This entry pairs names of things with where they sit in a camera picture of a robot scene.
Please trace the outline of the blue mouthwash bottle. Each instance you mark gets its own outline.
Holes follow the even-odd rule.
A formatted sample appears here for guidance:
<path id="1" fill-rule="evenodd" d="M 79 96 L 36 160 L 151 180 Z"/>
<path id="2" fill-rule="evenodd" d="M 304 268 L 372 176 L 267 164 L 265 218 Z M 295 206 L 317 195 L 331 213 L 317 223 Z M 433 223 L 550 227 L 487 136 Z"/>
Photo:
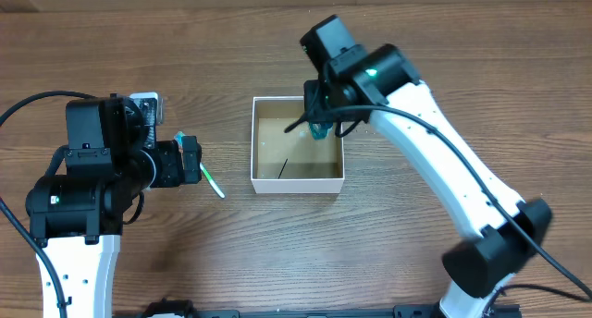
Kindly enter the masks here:
<path id="1" fill-rule="evenodd" d="M 329 132 L 332 130 L 332 128 L 332 123 L 309 123 L 311 136 L 316 141 L 325 139 L 328 136 Z"/>

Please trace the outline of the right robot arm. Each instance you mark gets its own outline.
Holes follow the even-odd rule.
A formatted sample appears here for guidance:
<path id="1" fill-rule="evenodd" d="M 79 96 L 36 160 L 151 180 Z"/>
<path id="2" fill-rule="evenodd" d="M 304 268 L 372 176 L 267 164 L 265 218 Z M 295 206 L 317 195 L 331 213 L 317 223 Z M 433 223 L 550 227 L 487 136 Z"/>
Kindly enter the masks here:
<path id="1" fill-rule="evenodd" d="M 428 85 L 393 44 L 368 52 L 337 16 L 300 39 L 318 72 L 304 84 L 301 120 L 323 129 L 370 124 L 398 147 L 435 192 L 461 242 L 442 262 L 451 283 L 435 306 L 398 305 L 399 317 L 519 317 L 496 300 L 537 253 L 552 219 L 480 161 L 438 108 Z"/>

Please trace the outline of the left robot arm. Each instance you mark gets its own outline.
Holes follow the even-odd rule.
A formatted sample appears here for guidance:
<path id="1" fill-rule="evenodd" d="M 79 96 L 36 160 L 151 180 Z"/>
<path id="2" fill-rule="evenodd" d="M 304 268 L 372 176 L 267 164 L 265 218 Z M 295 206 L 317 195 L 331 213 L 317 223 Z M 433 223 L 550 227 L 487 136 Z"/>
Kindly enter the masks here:
<path id="1" fill-rule="evenodd" d="M 196 184 L 202 147 L 194 136 L 158 141 L 155 92 L 74 100 L 68 143 L 26 198 L 30 233 L 54 268 L 40 269 L 43 316 L 109 317 L 124 218 L 149 189 Z"/>

